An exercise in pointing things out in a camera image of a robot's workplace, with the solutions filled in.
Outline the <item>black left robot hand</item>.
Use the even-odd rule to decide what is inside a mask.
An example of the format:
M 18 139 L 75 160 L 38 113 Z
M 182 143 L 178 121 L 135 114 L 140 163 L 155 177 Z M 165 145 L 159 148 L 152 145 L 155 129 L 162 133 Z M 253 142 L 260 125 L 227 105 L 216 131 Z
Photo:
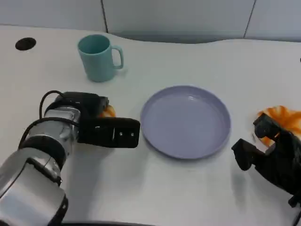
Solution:
M 109 105 L 108 97 L 85 92 L 64 92 L 63 96 L 72 102 L 80 104 L 91 117 L 100 117 Z

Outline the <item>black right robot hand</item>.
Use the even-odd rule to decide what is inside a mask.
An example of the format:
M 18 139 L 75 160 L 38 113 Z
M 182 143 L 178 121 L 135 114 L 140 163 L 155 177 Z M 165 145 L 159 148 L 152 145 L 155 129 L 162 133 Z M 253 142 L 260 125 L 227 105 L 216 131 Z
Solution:
M 296 207 L 301 203 L 301 141 L 264 113 L 253 125 L 258 138 L 269 138 L 274 144 L 262 152 L 239 139 L 231 148 L 238 166 L 246 171 L 254 165 L 266 180 L 291 194 L 288 204 Z

